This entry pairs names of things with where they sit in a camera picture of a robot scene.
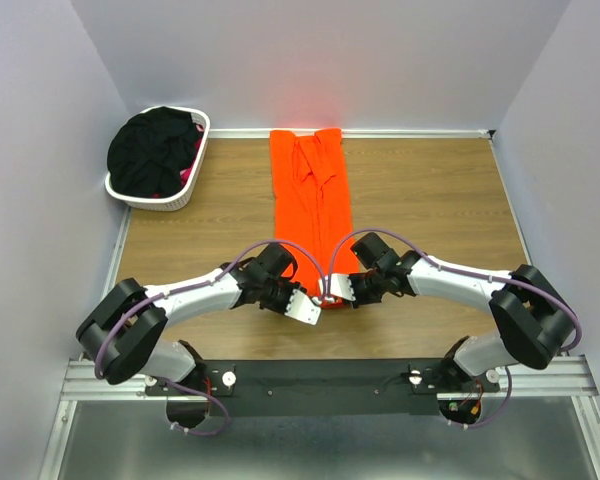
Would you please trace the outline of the orange t-shirt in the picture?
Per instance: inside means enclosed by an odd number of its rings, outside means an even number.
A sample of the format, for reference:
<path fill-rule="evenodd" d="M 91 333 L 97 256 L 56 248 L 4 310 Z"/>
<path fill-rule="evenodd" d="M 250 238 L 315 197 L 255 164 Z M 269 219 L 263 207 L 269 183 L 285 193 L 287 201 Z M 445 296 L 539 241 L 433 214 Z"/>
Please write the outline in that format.
<path fill-rule="evenodd" d="M 273 193 L 275 198 L 274 236 L 292 241 L 312 257 L 297 249 L 294 279 L 310 296 L 321 294 L 321 274 L 327 273 L 331 256 L 338 249 L 334 271 L 351 274 L 359 263 L 351 251 L 353 231 L 350 192 L 342 134 L 338 128 L 297 136 L 291 131 L 274 130 L 269 136 Z"/>

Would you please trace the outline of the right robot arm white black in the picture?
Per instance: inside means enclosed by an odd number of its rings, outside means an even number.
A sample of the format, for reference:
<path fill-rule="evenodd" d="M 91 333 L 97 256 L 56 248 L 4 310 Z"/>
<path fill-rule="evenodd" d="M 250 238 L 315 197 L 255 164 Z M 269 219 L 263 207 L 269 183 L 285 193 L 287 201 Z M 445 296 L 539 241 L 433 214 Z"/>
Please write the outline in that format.
<path fill-rule="evenodd" d="M 531 265 L 482 270 L 416 248 L 399 255 L 375 232 L 355 241 L 351 250 L 365 268 L 348 277 L 349 301 L 356 307 L 391 294 L 442 298 L 491 314 L 494 330 L 461 338 L 434 367 L 430 380 L 436 386 L 460 392 L 498 367 L 543 370 L 581 340 L 577 315 Z"/>

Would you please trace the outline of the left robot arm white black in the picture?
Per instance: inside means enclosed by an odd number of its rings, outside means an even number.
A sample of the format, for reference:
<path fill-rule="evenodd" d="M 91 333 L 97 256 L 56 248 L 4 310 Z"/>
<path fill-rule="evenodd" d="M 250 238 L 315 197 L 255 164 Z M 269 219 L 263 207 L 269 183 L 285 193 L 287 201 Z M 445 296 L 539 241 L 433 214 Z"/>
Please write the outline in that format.
<path fill-rule="evenodd" d="M 296 269 L 291 252 L 270 243 L 255 257 L 176 283 L 143 287 L 129 278 L 101 300 L 78 327 L 76 339 L 93 360 L 96 376 L 111 385 L 142 374 L 166 379 L 177 393 L 189 395 L 203 386 L 204 363 L 189 343 L 162 340 L 164 330 L 247 304 L 314 325 L 318 308 L 285 274 Z"/>

